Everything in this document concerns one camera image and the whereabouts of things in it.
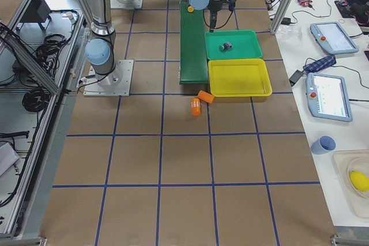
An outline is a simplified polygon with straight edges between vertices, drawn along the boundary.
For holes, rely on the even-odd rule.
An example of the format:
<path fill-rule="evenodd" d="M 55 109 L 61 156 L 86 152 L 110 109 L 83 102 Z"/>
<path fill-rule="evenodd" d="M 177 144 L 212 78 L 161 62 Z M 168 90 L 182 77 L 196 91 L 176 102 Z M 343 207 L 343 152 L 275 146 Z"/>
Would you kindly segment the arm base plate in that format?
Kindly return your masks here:
<path fill-rule="evenodd" d="M 110 0 L 112 10 L 142 9 L 143 0 Z"/>
<path fill-rule="evenodd" d="M 84 81 L 86 86 L 83 87 L 83 95 L 85 97 L 129 96 L 133 67 L 134 61 L 131 59 L 116 60 L 115 70 L 110 75 L 105 78 L 98 75 L 96 78 L 95 70 L 90 66 L 89 75 L 93 77 Z"/>

